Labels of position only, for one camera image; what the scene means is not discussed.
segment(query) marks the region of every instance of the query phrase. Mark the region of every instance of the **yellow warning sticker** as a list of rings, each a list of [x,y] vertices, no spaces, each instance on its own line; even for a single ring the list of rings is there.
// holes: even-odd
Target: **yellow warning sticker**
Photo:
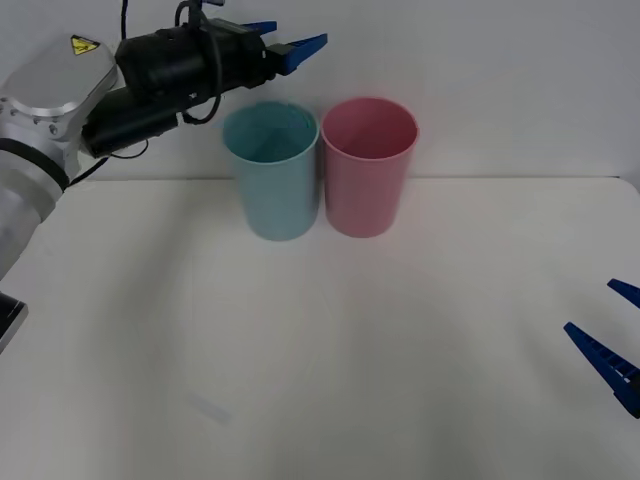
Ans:
[[[89,40],[88,38],[74,35],[71,37],[71,46],[73,47],[73,53],[76,55],[82,55],[83,53],[95,50],[100,46],[100,44],[93,40]]]

